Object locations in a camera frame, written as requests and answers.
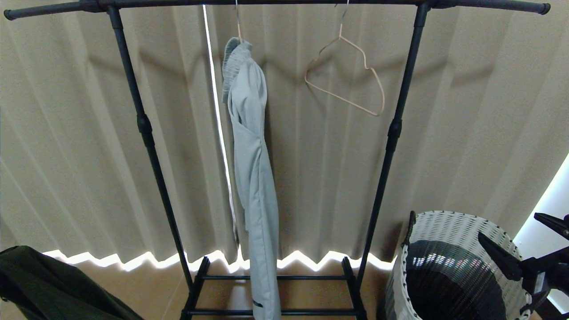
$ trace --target white woven basket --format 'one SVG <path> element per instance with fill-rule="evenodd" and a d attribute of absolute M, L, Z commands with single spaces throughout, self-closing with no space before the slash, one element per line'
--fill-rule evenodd
<path fill-rule="evenodd" d="M 530 311 L 527 309 L 523 310 L 523 308 L 531 304 L 531 295 L 522 289 L 521 282 L 506 279 L 478 242 L 477 235 L 480 231 L 509 253 L 521 259 L 518 249 L 504 230 L 486 219 L 449 211 L 424 212 L 415 217 L 416 222 L 410 229 L 410 235 L 408 234 L 406 238 L 408 243 L 403 245 L 402 253 L 397 257 L 387 283 L 384 300 L 387 320 L 422 320 L 413 308 L 413 299 L 408 292 L 409 285 L 415 286 L 413 290 L 417 290 L 416 286 L 418 285 L 421 286 L 420 288 L 424 286 L 425 290 L 433 290 L 433 288 L 439 285 L 443 286 L 444 283 L 437 283 L 440 278 L 437 280 L 436 278 L 419 277 L 414 278 L 413 281 L 420 283 L 408 284 L 408 271 L 410 269 L 420 270 L 421 268 L 437 269 L 438 272 L 445 274 L 447 280 L 451 279 L 453 283 L 457 283 L 462 288 L 468 288 L 476 283 L 483 282 L 492 284 L 495 288 L 499 286 L 499 289 L 495 290 L 495 292 L 498 293 L 498 299 L 501 295 L 500 310 L 503 309 L 505 315 L 492 313 L 484 318 L 500 320 L 529 319 Z M 455 248 L 455 250 L 445 252 L 447 244 L 449 248 Z M 410 247 L 414 251 L 413 254 L 420 253 L 420 255 L 418 257 L 409 257 Z M 464 253 L 467 253 L 469 257 L 475 257 L 475 259 L 465 259 Z M 486 279 L 481 280 L 481 274 L 486 274 Z M 448 294 L 449 289 L 436 288 L 435 290 L 446 290 L 446 294 Z M 457 301 L 467 303 L 461 300 L 460 297 L 457 297 Z M 448 308 L 459 307 L 462 308 L 463 306 L 448 305 Z"/>

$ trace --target brown floor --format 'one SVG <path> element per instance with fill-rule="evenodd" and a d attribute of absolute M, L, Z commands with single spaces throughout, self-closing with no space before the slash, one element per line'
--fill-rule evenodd
<path fill-rule="evenodd" d="M 78 264 L 83 272 L 94 279 L 103 288 L 123 300 L 127 305 L 147 320 L 179 319 L 188 289 L 178 264 L 157 269 L 149 262 L 130 272 L 112 265 L 100 268 L 87 261 Z M 315 274 L 312 270 L 296 262 L 285 274 Z M 225 266 L 213 262 L 209 274 L 226 274 Z M 342 274 L 339 262 L 329 263 L 319 274 Z M 376 305 L 382 296 L 388 273 L 368 266 L 362 299 L 369 318 L 373 319 Z M 283 308 L 342 308 L 351 307 L 349 293 L 343 281 L 281 281 L 281 302 Z M 209 281 L 204 286 L 198 307 L 207 308 L 250 308 L 250 290 L 247 282 Z M 24 319 L 23 315 L 11 303 L 2 302 L 0 315 L 3 320 Z M 305 317 L 283 317 L 284 319 L 304 320 Z M 229 319 L 228 317 L 196 317 L 199 320 Z M 310 320 L 330 320 L 331 317 L 306 317 Z M 336 317 L 337 320 L 351 317 Z"/>

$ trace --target horizontal rail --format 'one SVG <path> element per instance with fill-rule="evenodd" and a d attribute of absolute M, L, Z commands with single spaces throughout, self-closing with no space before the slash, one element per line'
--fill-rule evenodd
<path fill-rule="evenodd" d="M 370 5 L 419 5 L 423 0 L 351 0 L 352 4 Z M 240 5 L 299 5 L 299 4 L 342 4 L 344 0 L 238 0 Z M 76 2 L 57 3 L 54 5 L 30 7 L 15 10 L 4 10 L 8 20 L 34 17 L 38 15 L 87 11 L 91 13 L 106 12 L 109 6 L 117 9 L 138 7 L 194 6 L 194 5 L 235 5 L 234 0 L 80 0 Z M 455 6 L 482 7 L 525 11 L 546 14 L 549 3 L 534 3 L 514 0 L 438 0 L 432 1 L 435 9 Z"/>
<path fill-rule="evenodd" d="M 218 310 L 218 309 L 194 309 L 186 311 L 188 315 L 253 315 L 252 310 Z M 283 309 L 282 315 L 314 315 L 314 316 L 346 316 L 360 315 L 355 309 Z"/>
<path fill-rule="evenodd" d="M 204 280 L 250 280 L 251 276 L 202 276 Z M 277 276 L 278 280 L 347 280 L 346 276 Z"/>

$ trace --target garment rack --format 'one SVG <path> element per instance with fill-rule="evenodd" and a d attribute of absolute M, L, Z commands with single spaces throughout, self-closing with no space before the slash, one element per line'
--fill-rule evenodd
<path fill-rule="evenodd" d="M 343 4 L 342 0 L 239 0 L 240 5 L 292 5 L 292 4 Z M 549 3 L 532 3 L 513 0 L 351 0 L 352 4 L 388 4 L 388 5 L 415 5 L 417 6 L 417 14 L 415 16 L 413 35 L 403 79 L 401 90 L 399 91 L 399 99 L 395 107 L 395 115 L 389 130 L 387 132 L 387 144 L 385 147 L 385 155 L 383 165 L 381 167 L 380 179 L 377 186 L 376 196 L 373 202 L 373 208 L 368 225 L 368 232 L 365 240 L 364 252 L 358 270 L 357 278 L 352 271 L 350 262 L 347 257 L 342 261 L 344 269 L 343 276 L 278 276 L 278 280 L 330 280 L 330 281 L 346 281 L 348 292 L 352 300 L 351 309 L 283 309 L 282 315 L 313 315 L 313 316 L 353 316 L 357 320 L 366 320 L 367 314 L 360 296 L 360 288 L 364 278 L 364 271 L 368 260 L 368 254 L 372 245 L 373 233 L 376 228 L 377 218 L 380 212 L 381 202 L 384 196 L 387 184 L 387 176 L 391 166 L 391 160 L 397 141 L 402 130 L 402 116 L 405 108 L 405 101 L 411 85 L 413 69 L 417 60 L 419 51 L 419 43 L 423 32 L 423 27 L 427 19 L 427 13 L 431 9 L 446 9 L 455 6 L 464 7 L 483 7 L 503 10 L 525 11 L 529 13 L 546 14 L 551 6 Z M 189 295 L 185 303 L 180 320 L 190 320 L 194 315 L 227 315 L 227 316 L 253 316 L 252 310 L 221 310 L 221 309 L 198 309 L 197 301 L 200 297 L 201 288 L 206 280 L 249 280 L 249 276 L 209 276 L 207 275 L 209 268 L 209 259 L 205 256 L 201 262 L 200 268 L 192 281 L 192 277 L 188 268 L 188 261 L 184 255 L 180 233 L 174 218 L 174 212 L 170 203 L 170 197 L 166 189 L 166 183 L 160 168 L 160 162 L 154 146 L 154 137 L 152 135 L 152 126 L 149 118 L 146 116 L 142 99 L 137 86 L 137 80 L 134 76 L 133 65 L 130 60 L 129 50 L 126 44 L 125 33 L 121 21 L 120 9 L 135 7 L 163 7 L 163 6 L 192 6 L 192 5 L 235 5 L 234 0 L 79 0 L 76 2 L 59 3 L 55 5 L 46 5 L 38 7 L 30 7 L 17 10 L 5 10 L 4 16 L 8 20 L 18 18 L 34 17 L 38 15 L 48 15 L 56 13 L 67 13 L 74 11 L 86 11 L 90 13 L 106 12 L 110 16 L 111 26 L 117 38 L 118 48 L 121 54 L 122 64 L 125 69 L 127 81 L 129 83 L 130 93 L 133 97 L 134 107 L 137 112 L 138 130 L 142 135 L 142 139 L 148 155 L 160 196 L 166 211 L 166 217 L 170 225 L 172 237 L 176 245 L 176 250 L 180 257 L 180 263 L 184 272 L 185 280 L 188 285 Z"/>

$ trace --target curtain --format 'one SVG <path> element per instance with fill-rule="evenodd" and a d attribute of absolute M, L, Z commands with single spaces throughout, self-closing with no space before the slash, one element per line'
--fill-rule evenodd
<path fill-rule="evenodd" d="M 416 8 L 350 5 L 345 16 L 343 35 L 364 49 L 383 83 L 386 106 L 379 118 L 304 83 L 309 61 L 338 35 L 344 8 L 239 6 L 242 37 L 267 79 L 265 137 L 281 257 L 300 250 L 318 261 L 338 251 L 356 259 L 363 251 Z M 429 12 L 374 255 L 392 260 L 411 210 L 466 212 L 517 233 L 569 151 L 568 11 L 556 1 L 545 16 L 477 8 Z M 223 48 L 237 35 L 236 16 L 233 6 L 208 7 L 218 83 Z M 335 44 L 316 65 L 311 82 L 381 109 L 373 74 L 354 48 Z"/>
<path fill-rule="evenodd" d="M 3 9 L 46 2 L 2 1 Z M 337 36 L 343 5 L 240 6 L 269 90 L 265 138 L 280 213 L 281 257 L 359 258 L 398 97 L 415 7 L 350 5 L 344 36 L 367 53 L 386 94 L 371 117 L 304 83 Z M 393 258 L 409 211 L 492 220 L 514 236 L 569 151 L 569 4 L 545 15 L 431 10 L 372 253 Z M 191 261 L 241 244 L 232 128 L 213 99 L 202 8 L 121 10 L 142 100 Z M 208 6 L 217 94 L 233 6 Z M 128 261 L 175 253 L 105 14 L 0 19 L 1 222 L 18 243 Z M 362 57 L 334 45 L 311 81 L 371 110 L 381 96 Z M 233 203 L 229 203 L 231 191 Z M 234 207 L 235 220 L 231 206 Z M 234 224 L 237 238 L 234 237 Z"/>
<path fill-rule="evenodd" d="M 188 258 L 220 249 L 234 260 L 203 10 L 121 14 Z M 2 222 L 42 252 L 174 255 L 109 17 L 0 20 Z"/>

